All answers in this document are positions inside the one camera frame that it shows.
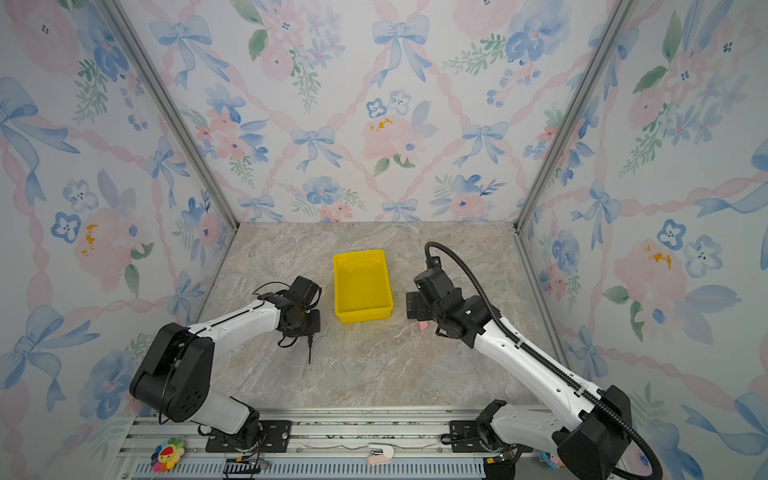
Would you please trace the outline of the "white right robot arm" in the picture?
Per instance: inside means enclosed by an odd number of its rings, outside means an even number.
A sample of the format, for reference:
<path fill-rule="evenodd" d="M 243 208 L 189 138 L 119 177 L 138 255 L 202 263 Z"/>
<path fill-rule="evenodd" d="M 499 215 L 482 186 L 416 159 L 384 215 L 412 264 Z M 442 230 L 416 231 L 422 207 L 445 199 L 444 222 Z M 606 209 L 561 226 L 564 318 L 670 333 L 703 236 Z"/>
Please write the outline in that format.
<path fill-rule="evenodd" d="M 406 295 L 411 319 L 431 320 L 440 336 L 460 340 L 522 382 L 547 407 L 523 411 L 490 403 L 477 419 L 492 449 L 518 444 L 556 455 L 579 479 L 607 479 L 618 471 L 631 438 L 629 397 L 615 386 L 602 389 L 564 368 L 531 343 L 495 306 L 479 295 L 465 297 L 451 281 L 421 279 Z"/>

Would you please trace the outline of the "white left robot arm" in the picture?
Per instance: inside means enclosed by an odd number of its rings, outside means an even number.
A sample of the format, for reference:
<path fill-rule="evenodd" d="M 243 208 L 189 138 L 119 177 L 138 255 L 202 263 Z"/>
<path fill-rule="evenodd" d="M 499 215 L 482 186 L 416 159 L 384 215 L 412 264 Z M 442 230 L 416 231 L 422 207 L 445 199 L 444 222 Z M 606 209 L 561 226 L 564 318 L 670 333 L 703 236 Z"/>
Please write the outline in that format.
<path fill-rule="evenodd" d="M 320 331 L 314 305 L 267 293 L 243 308 L 183 327 L 163 326 L 129 386 L 132 397 L 158 412 L 158 421 L 191 421 L 210 438 L 207 449 L 251 453 L 268 438 L 253 407 L 212 390 L 217 361 L 260 335 L 277 331 L 283 340 L 311 340 Z"/>

